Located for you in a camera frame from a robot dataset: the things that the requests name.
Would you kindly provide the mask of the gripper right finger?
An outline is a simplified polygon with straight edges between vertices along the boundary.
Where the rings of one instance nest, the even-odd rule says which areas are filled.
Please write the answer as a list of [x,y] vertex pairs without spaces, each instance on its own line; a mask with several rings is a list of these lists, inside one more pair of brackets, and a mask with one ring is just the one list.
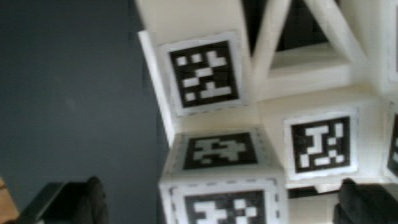
[[342,180],[332,224],[398,224],[398,184]]

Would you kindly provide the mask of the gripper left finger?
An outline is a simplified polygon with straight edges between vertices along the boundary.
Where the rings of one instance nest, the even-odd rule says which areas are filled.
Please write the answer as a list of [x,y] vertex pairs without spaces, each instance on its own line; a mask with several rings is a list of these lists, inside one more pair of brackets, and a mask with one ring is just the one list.
[[12,224],[110,224],[101,180],[49,182]]

